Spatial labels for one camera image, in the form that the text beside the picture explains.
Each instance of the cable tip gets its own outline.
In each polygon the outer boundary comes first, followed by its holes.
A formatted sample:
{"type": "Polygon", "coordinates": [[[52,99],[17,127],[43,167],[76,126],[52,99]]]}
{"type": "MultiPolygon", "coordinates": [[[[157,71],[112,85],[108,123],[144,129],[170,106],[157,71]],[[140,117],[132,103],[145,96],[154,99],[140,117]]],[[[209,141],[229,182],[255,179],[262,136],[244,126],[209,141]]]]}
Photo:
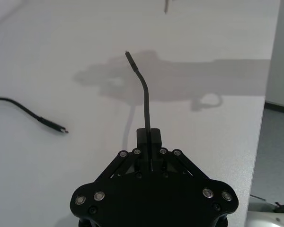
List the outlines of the cable tip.
{"type": "Polygon", "coordinates": [[[130,54],[128,51],[126,51],[126,52],[125,52],[125,56],[126,56],[128,62],[129,62],[129,64],[131,65],[133,71],[134,71],[134,72],[138,71],[139,69],[138,69],[136,63],[134,62],[134,60],[133,60],[131,54],[130,54]]]}
{"type": "Polygon", "coordinates": [[[62,133],[68,133],[68,131],[66,129],[60,129],[60,132],[62,133]]]}

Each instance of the cable plug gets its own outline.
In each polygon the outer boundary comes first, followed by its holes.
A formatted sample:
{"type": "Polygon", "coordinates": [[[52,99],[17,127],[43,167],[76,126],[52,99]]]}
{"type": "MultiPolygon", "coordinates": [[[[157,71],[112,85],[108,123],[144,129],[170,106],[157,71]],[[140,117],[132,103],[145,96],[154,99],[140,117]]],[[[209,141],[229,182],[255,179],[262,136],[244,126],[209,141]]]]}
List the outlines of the cable plug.
{"type": "Polygon", "coordinates": [[[125,56],[127,57],[127,60],[129,62],[129,64],[131,65],[133,71],[134,72],[139,71],[138,66],[136,65],[131,54],[128,51],[125,52],[125,56]]]}
{"type": "Polygon", "coordinates": [[[54,130],[56,130],[56,131],[59,131],[59,132],[62,132],[62,133],[68,133],[68,131],[66,130],[66,128],[64,128],[63,126],[58,125],[58,124],[56,124],[56,123],[54,123],[54,122],[51,122],[51,121],[49,121],[49,120],[47,120],[47,119],[45,119],[45,118],[43,118],[43,117],[40,117],[40,118],[38,119],[38,121],[39,121],[40,123],[46,125],[47,127],[52,128],[52,129],[54,129],[54,130]]]}

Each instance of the white surface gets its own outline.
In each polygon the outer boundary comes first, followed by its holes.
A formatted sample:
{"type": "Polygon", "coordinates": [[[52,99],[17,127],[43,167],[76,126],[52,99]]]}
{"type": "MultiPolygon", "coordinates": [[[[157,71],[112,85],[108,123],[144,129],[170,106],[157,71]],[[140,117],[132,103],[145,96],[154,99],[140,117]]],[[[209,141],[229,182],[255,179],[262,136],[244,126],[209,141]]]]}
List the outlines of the white surface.
{"type": "Polygon", "coordinates": [[[51,133],[0,103],[0,227],[73,227],[69,200],[143,127],[227,182],[244,225],[279,2],[29,1],[0,24],[0,95],[67,126],[51,133]]]}
{"type": "Polygon", "coordinates": [[[284,105],[284,0],[281,1],[266,100],[284,105]]]}

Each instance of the metal screw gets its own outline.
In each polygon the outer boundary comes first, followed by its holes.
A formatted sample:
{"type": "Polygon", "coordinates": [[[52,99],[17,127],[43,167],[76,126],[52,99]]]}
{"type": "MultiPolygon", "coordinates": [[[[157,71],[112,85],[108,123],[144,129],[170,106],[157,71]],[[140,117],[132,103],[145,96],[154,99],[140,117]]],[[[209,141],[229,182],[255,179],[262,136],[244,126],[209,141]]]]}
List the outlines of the metal screw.
{"type": "Polygon", "coordinates": [[[213,197],[213,192],[212,190],[208,189],[208,188],[204,188],[203,189],[203,195],[206,197],[206,198],[212,198],[213,197]]]}
{"type": "Polygon", "coordinates": [[[104,199],[104,192],[96,192],[95,195],[94,195],[94,200],[96,201],[101,201],[104,199]]]}
{"type": "Polygon", "coordinates": [[[136,177],[141,179],[142,178],[142,174],[141,173],[136,173],[136,177]]]}
{"type": "Polygon", "coordinates": [[[166,172],[164,172],[164,173],[163,173],[163,177],[164,177],[164,178],[168,178],[168,177],[169,177],[169,174],[166,173],[166,172]]]}
{"type": "Polygon", "coordinates": [[[133,151],[136,155],[139,155],[141,153],[141,151],[139,149],[136,149],[133,151]]]}
{"type": "Polygon", "coordinates": [[[120,152],[121,157],[125,157],[126,155],[127,155],[127,152],[125,152],[125,151],[120,152]]]}
{"type": "Polygon", "coordinates": [[[227,201],[231,201],[232,200],[232,196],[228,192],[223,192],[222,193],[222,197],[223,197],[223,199],[225,199],[227,201]]]}
{"type": "Polygon", "coordinates": [[[92,206],[89,208],[89,213],[90,214],[95,214],[97,212],[97,208],[95,206],[92,206]]]}
{"type": "Polygon", "coordinates": [[[177,156],[179,156],[179,155],[181,155],[181,151],[175,150],[175,151],[174,151],[174,154],[177,155],[177,156]]]}
{"type": "Polygon", "coordinates": [[[83,204],[85,202],[85,200],[86,200],[85,196],[81,195],[81,196],[78,196],[76,198],[75,203],[77,205],[81,205],[81,204],[83,204]]]}
{"type": "Polygon", "coordinates": [[[214,204],[213,204],[213,209],[214,209],[215,211],[221,211],[221,206],[220,206],[218,203],[214,203],[214,204]]]}
{"type": "Polygon", "coordinates": [[[161,153],[161,154],[166,154],[166,152],[167,152],[167,151],[166,151],[165,149],[161,149],[161,150],[160,150],[160,153],[161,153]]]}

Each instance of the white table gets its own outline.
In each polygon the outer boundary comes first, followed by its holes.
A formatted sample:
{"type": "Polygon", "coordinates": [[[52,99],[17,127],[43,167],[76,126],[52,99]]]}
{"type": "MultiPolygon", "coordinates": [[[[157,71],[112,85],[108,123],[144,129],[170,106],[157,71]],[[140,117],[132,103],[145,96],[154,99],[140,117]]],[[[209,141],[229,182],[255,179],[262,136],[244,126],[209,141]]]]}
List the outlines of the white table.
{"type": "Polygon", "coordinates": [[[0,227],[74,227],[74,190],[143,127],[240,201],[244,225],[279,1],[29,0],[0,20],[0,96],[67,126],[54,133],[0,103],[0,227]]]}

